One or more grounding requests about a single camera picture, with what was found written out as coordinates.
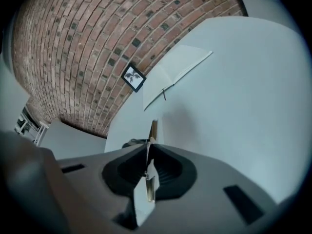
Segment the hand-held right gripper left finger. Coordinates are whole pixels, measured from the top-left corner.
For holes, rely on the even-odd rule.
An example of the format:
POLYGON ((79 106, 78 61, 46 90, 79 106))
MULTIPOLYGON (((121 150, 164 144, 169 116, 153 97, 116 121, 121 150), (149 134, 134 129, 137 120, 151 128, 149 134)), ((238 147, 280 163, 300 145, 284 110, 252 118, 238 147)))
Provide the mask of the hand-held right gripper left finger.
POLYGON ((54 206, 49 229, 57 234, 148 234, 138 226, 133 188, 117 168, 146 147, 135 145, 109 153, 56 160, 48 152, 48 185, 54 206))

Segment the white desk with drawers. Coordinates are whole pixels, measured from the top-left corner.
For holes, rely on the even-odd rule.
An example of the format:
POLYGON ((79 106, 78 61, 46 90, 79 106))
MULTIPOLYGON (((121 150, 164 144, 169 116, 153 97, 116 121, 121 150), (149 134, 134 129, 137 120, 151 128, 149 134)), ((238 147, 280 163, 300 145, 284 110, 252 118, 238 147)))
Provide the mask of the white desk with drawers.
POLYGON ((264 19, 207 19, 179 45, 212 55, 143 109, 132 93, 105 151, 144 139, 228 163, 276 203, 293 195, 312 157, 312 58, 301 34, 264 19))

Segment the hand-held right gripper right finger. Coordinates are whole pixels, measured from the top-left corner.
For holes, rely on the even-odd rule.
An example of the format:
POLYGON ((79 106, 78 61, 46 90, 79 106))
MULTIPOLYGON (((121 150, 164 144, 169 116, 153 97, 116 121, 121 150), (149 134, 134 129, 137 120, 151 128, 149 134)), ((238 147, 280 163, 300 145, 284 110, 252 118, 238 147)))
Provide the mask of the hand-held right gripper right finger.
POLYGON ((229 164, 176 147, 156 145, 157 165, 175 175, 161 185, 174 197, 156 202, 145 234, 259 234, 276 203, 229 164))

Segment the open white notebook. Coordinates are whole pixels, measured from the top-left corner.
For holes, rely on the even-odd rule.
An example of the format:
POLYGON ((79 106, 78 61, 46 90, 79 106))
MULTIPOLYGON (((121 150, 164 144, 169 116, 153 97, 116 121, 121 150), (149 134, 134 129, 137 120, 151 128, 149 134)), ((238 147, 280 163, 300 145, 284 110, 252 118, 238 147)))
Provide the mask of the open white notebook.
POLYGON ((212 54, 213 51, 189 45, 178 45, 171 49, 153 67, 143 84, 143 109, 146 110, 160 94, 212 54))

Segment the white metal rack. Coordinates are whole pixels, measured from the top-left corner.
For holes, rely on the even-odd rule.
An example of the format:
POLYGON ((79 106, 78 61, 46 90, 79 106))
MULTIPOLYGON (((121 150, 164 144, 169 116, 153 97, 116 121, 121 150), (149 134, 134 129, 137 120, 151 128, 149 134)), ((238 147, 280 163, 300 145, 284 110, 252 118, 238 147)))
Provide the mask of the white metal rack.
POLYGON ((39 122, 32 118, 26 107, 23 108, 18 121, 15 125, 15 132, 33 142, 36 146, 40 146, 41 141, 49 128, 49 124, 39 122))

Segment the black picture frame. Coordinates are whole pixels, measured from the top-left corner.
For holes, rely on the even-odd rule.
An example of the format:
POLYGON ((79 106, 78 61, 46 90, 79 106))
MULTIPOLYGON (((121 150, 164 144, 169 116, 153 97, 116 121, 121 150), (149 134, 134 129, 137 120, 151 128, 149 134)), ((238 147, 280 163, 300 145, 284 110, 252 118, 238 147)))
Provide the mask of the black picture frame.
POLYGON ((138 70, 133 63, 129 63, 123 71, 121 78, 127 83, 131 89, 137 93, 143 86, 146 77, 138 70))

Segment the person's right hand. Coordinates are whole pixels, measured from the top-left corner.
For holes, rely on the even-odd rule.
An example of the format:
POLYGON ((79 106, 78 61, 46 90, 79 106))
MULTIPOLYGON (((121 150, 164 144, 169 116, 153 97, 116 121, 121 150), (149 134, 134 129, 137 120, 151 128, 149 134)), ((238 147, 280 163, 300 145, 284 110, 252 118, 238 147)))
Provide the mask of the person's right hand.
POLYGON ((33 234, 70 234, 65 214, 48 182, 43 151, 13 132, 0 131, 0 181, 8 212, 33 234))

